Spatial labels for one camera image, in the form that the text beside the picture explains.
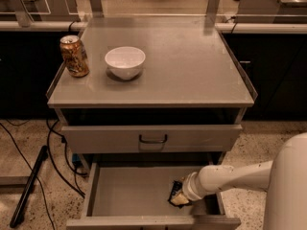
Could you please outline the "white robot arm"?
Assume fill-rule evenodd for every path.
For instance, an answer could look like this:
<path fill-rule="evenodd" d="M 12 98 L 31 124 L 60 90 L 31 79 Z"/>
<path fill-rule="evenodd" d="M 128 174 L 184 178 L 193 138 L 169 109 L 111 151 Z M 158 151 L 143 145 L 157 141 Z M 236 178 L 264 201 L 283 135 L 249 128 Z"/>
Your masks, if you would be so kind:
<path fill-rule="evenodd" d="M 307 134 L 289 139 L 272 161 L 191 172 L 174 183 L 169 202 L 182 207 L 230 189 L 267 193 L 263 230 L 307 230 Z"/>

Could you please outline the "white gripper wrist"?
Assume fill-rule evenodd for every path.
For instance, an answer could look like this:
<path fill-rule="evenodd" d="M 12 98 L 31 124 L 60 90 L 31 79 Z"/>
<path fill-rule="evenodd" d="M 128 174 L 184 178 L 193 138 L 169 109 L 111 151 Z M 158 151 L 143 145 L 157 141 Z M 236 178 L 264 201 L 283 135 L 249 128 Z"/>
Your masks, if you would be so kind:
<path fill-rule="evenodd" d="M 198 201 L 204 198 L 205 190 L 199 182 L 198 174 L 191 172 L 178 180 L 182 184 L 182 192 L 171 196 L 170 202 L 179 207 L 188 205 L 191 201 Z"/>

